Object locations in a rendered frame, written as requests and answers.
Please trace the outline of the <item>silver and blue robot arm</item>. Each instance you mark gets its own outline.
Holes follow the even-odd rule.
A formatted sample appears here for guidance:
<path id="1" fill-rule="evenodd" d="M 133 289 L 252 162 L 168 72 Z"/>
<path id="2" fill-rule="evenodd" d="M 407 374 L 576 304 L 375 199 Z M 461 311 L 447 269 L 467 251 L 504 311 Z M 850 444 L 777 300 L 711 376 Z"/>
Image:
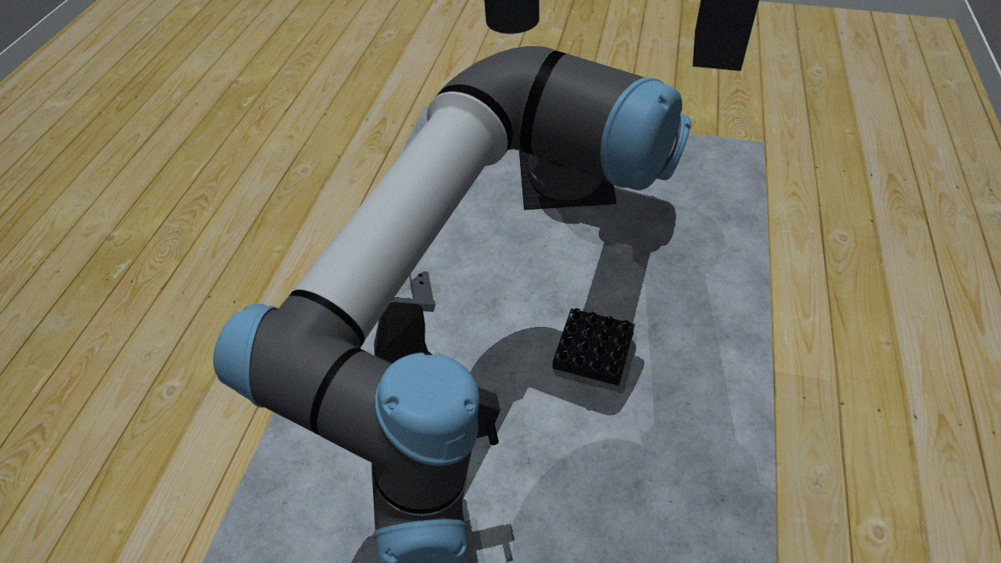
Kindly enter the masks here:
<path id="1" fill-rule="evenodd" d="M 453 357 L 391 364 L 361 347 L 480 171 L 525 151 L 535 188 L 569 202 L 602 181 L 668 181 L 689 138 L 675 87 L 553 50 L 511 48 L 448 81 L 289 298 L 248 304 L 217 338 L 219 381 L 371 462 L 379 563 L 462 563 L 468 552 L 478 384 Z"/>

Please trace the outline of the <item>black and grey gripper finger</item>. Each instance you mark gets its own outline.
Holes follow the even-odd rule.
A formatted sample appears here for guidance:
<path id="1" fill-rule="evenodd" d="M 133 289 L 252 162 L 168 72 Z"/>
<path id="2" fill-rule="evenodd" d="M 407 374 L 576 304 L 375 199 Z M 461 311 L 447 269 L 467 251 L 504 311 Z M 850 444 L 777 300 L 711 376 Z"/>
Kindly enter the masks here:
<path id="1" fill-rule="evenodd" d="M 423 311 L 435 311 L 436 303 L 432 297 L 428 271 L 412 271 L 410 282 L 414 298 L 393 298 L 393 303 L 421 304 Z"/>

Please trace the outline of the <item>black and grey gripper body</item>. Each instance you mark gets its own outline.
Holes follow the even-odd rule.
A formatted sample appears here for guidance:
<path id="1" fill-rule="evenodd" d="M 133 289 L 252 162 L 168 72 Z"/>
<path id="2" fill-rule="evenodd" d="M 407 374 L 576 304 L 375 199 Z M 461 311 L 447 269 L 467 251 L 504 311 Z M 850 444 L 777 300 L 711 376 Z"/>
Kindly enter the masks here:
<path id="1" fill-rule="evenodd" d="M 391 302 L 379 318 L 373 350 L 375 356 L 391 364 L 414 353 L 432 355 L 425 343 L 425 319 L 421 304 Z M 489 436 L 490 445 L 497 445 L 496 420 L 500 413 L 497 394 L 478 389 L 478 438 Z"/>

